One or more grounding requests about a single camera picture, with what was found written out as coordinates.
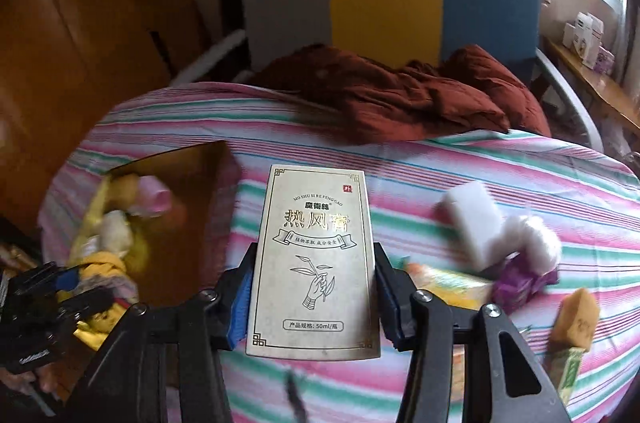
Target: screw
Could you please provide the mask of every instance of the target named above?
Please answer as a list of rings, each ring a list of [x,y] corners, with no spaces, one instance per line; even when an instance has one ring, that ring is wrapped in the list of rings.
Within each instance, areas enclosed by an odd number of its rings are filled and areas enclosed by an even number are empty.
[[[144,315],[146,313],[146,304],[138,302],[137,304],[133,304],[129,309],[134,315]]]
[[[216,293],[212,289],[203,289],[200,292],[200,298],[206,300],[207,302],[213,302],[216,298],[218,298],[218,293]]]
[[[497,305],[495,304],[487,304],[486,306],[484,306],[484,312],[487,315],[489,315],[491,318],[499,317],[500,314],[502,313],[500,311],[500,308],[497,307]]]
[[[431,302],[433,300],[433,295],[429,293],[426,289],[418,289],[414,293],[415,299],[419,302]]]

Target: table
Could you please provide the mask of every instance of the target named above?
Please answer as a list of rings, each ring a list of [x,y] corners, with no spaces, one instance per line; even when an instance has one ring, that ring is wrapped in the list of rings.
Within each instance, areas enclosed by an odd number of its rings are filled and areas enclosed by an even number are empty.
[[[593,96],[605,115],[611,116],[623,127],[640,136],[638,107],[617,83],[606,75],[599,75],[590,70],[582,64],[582,61],[575,53],[546,37],[545,52],[556,66],[558,61],[564,64],[580,85],[584,86]]]
[[[338,114],[291,96],[240,84],[201,82],[154,91],[119,105],[87,135],[54,178],[40,211],[44,254],[64,262],[100,177],[134,159],[226,140],[242,167],[226,248],[237,265],[257,240],[272,163],[356,168],[366,174],[375,241],[403,257],[468,271],[455,231],[438,207],[446,190],[482,180],[504,215],[532,212],[563,244],[561,281],[514,313],[531,326],[542,356],[565,295],[588,287],[601,306],[591,351],[568,411],[579,423],[610,413],[640,365],[640,192],[622,163],[560,140],[477,130],[424,142],[344,146]],[[284,380],[293,369],[311,421],[394,421],[408,353],[383,339],[382,357],[321,362],[259,359],[241,349],[221,359],[235,421],[292,418]],[[462,405],[451,406],[460,421]]]

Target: hand illustration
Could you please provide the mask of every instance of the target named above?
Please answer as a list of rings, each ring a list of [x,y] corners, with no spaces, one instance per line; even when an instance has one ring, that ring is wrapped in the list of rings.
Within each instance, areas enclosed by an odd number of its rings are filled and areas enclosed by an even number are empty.
[[[309,291],[306,293],[306,297],[302,301],[302,305],[305,308],[307,308],[308,310],[312,310],[316,308],[316,300],[320,297],[320,295],[322,295],[322,302],[324,302],[326,297],[330,295],[334,290],[335,277],[332,278],[331,282],[328,283],[326,279],[327,274],[318,272],[319,269],[329,269],[332,266],[323,264],[316,267],[308,257],[303,257],[302,255],[296,255],[296,257],[308,263],[311,269],[291,268],[291,271],[302,273],[302,275],[309,275],[314,277],[314,279],[311,281],[311,285],[309,286]]]

